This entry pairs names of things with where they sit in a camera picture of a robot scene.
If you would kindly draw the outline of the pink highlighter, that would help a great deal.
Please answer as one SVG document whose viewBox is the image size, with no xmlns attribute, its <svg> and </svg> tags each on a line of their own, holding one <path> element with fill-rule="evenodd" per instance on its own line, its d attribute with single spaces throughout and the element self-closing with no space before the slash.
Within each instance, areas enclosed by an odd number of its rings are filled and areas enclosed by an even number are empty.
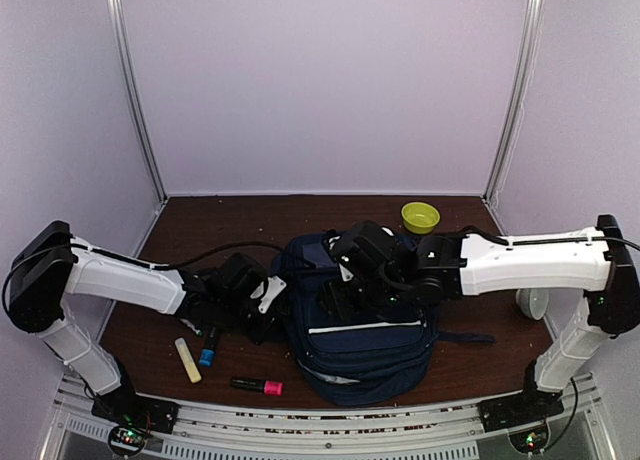
<svg viewBox="0 0 640 460">
<path fill-rule="evenodd" d="M 268 396 L 281 396 L 283 394 L 283 384 L 276 381 L 245 377 L 233 377 L 230 379 L 229 385 L 235 389 L 259 392 Z"/>
</svg>

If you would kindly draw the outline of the navy blue backpack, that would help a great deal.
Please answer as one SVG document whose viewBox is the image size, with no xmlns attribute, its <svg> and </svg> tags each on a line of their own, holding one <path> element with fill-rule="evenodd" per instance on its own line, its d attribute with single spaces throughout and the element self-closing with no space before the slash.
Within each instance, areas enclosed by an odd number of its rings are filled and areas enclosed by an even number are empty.
<svg viewBox="0 0 640 460">
<path fill-rule="evenodd" d="M 287 284 L 279 318 L 302 374 L 324 400 L 343 407 L 389 400 L 425 377 L 438 341 L 492 344 L 491 335 L 438 327 L 439 311 L 411 306 L 383 316 L 359 310 L 342 320 L 326 312 L 318 295 L 341 279 L 323 233 L 292 239 L 271 263 Z"/>
</svg>

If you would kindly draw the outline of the blue highlighter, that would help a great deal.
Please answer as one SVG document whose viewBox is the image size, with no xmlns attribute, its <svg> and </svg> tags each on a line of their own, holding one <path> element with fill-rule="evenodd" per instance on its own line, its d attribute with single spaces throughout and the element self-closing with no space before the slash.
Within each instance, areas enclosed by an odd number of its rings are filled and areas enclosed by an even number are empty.
<svg viewBox="0 0 640 460">
<path fill-rule="evenodd" d="M 205 338 L 203 348 L 199 357 L 198 364 L 203 367 L 211 367 L 218 347 L 218 343 L 222 334 L 222 330 L 218 327 L 212 327 Z"/>
</svg>

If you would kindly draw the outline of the right aluminium post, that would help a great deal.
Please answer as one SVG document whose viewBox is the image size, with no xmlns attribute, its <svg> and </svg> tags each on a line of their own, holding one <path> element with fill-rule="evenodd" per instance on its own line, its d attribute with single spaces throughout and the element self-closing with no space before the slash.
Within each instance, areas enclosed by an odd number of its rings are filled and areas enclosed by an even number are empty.
<svg viewBox="0 0 640 460">
<path fill-rule="evenodd" d="M 506 184 L 524 118 L 524 100 L 534 71 L 543 8 L 544 0 L 527 0 L 511 93 L 498 148 L 483 196 L 491 209 L 496 209 L 499 204 L 499 195 Z"/>
</svg>

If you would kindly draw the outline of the grey white bowl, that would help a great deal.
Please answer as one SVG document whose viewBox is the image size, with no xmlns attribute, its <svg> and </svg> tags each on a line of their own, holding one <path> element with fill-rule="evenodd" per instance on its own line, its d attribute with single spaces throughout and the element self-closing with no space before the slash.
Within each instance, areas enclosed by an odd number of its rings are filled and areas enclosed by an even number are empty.
<svg viewBox="0 0 640 460">
<path fill-rule="evenodd" d="M 549 291 L 543 288 L 519 289 L 516 304 L 527 318 L 542 320 L 549 305 Z"/>
</svg>

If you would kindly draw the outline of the yellow highlighter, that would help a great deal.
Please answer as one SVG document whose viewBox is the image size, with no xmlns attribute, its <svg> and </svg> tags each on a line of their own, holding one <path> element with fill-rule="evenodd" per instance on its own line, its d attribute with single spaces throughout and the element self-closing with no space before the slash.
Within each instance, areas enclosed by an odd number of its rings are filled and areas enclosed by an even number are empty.
<svg viewBox="0 0 640 460">
<path fill-rule="evenodd" d="M 199 383 L 202 380 L 202 376 L 196 366 L 196 363 L 190 353 L 188 345 L 184 338 L 178 338 L 174 341 L 176 351 L 179 359 L 184 367 L 191 383 Z"/>
</svg>

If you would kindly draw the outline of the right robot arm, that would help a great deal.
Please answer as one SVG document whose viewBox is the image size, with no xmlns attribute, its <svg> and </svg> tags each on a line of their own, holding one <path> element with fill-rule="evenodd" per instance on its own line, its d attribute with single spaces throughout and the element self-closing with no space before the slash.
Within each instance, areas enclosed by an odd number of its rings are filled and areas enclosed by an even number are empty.
<svg viewBox="0 0 640 460">
<path fill-rule="evenodd" d="M 357 307 L 386 313 L 494 291 L 573 288 L 583 293 L 571 322 L 532 361 L 513 399 L 519 420 L 535 420 L 608 338 L 639 324 L 639 280 L 616 219 L 550 235 L 495 236 L 474 226 L 430 234 L 409 247 L 373 221 L 326 240 L 339 269 L 320 289 L 320 304 L 341 319 Z"/>
</svg>

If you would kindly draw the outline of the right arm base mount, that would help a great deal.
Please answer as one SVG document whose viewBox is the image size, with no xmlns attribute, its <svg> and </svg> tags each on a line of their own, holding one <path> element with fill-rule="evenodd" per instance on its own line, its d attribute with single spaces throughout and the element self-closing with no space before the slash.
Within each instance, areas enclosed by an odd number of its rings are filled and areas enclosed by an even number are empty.
<svg viewBox="0 0 640 460">
<path fill-rule="evenodd" d="M 481 401 L 478 413 L 485 432 L 509 429 L 545 420 L 564 412 L 559 394 L 525 393 Z"/>
</svg>

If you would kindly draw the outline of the aluminium post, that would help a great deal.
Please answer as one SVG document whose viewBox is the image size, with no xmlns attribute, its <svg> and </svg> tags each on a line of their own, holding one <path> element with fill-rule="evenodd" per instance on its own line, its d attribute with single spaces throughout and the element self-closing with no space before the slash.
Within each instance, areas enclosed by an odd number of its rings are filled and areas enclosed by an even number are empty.
<svg viewBox="0 0 640 460">
<path fill-rule="evenodd" d="M 534 71 L 543 8 L 544 0 L 527 0 L 511 93 L 498 148 L 483 196 L 491 209 L 496 209 L 499 204 L 499 195 L 506 184 L 524 118 L 524 100 Z"/>
<path fill-rule="evenodd" d="M 159 204 L 164 204 L 168 200 L 168 194 L 161 177 L 156 155 L 153 151 L 143 111 L 129 45 L 123 2 L 122 0 L 106 1 L 124 81 L 126 103 L 133 122 L 136 139 L 141 149 L 143 162 L 151 180 L 155 197 Z"/>
</svg>

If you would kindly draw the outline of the green bowl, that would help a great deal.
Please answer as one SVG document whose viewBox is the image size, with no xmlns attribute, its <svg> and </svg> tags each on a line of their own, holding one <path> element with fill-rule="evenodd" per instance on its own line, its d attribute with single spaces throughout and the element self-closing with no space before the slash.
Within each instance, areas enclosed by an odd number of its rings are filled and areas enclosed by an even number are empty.
<svg viewBox="0 0 640 460">
<path fill-rule="evenodd" d="M 440 223 L 440 212 L 424 202 L 409 202 L 401 208 L 404 227 L 411 233 L 426 235 Z"/>
</svg>

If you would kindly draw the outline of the left aluminium post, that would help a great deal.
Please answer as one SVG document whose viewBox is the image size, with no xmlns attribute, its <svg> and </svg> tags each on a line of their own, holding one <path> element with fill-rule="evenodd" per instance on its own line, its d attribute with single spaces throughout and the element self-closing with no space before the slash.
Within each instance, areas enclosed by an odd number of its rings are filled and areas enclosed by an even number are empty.
<svg viewBox="0 0 640 460">
<path fill-rule="evenodd" d="M 143 162 L 151 180 L 155 197 L 159 204 L 164 204 L 168 200 L 168 194 L 161 177 L 156 155 L 153 151 L 143 111 L 129 45 L 123 2 L 122 0 L 106 1 L 124 81 L 126 103 L 133 122 L 136 139 L 141 149 Z"/>
</svg>

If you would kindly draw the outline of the silver grey marker pen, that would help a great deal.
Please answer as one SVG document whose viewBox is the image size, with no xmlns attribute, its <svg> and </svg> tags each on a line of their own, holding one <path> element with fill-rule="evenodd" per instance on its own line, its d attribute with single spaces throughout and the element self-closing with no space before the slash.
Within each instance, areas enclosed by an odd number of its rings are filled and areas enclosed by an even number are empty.
<svg viewBox="0 0 640 460">
<path fill-rule="evenodd" d="M 202 338 L 203 337 L 203 331 L 197 327 L 193 322 L 186 320 L 186 319 L 181 319 L 180 322 L 185 325 L 188 329 L 190 329 L 196 336 Z"/>
</svg>

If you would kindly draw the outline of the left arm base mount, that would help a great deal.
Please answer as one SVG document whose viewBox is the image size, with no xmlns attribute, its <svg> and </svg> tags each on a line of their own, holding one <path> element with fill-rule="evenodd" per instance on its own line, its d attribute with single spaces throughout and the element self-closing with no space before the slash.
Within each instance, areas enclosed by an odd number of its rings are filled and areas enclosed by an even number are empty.
<svg viewBox="0 0 640 460">
<path fill-rule="evenodd" d="M 148 397 L 114 401 L 98 397 L 91 408 L 91 413 L 96 417 L 143 432 L 164 434 L 173 432 L 178 412 L 177 403 Z"/>
</svg>

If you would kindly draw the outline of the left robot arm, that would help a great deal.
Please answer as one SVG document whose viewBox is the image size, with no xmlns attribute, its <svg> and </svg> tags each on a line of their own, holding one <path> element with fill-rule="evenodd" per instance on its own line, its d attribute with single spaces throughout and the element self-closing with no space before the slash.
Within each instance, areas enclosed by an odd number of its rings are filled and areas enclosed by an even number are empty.
<svg viewBox="0 0 640 460">
<path fill-rule="evenodd" d="M 148 263 L 96 247 L 54 221 L 13 260 L 1 302 L 11 323 L 36 335 L 123 424 L 137 422 L 144 404 L 113 355 L 76 323 L 68 295 L 132 304 L 189 322 L 194 328 L 233 328 L 244 321 L 268 326 L 267 314 L 286 283 L 239 252 L 220 267 L 194 272 L 187 263 Z"/>
</svg>

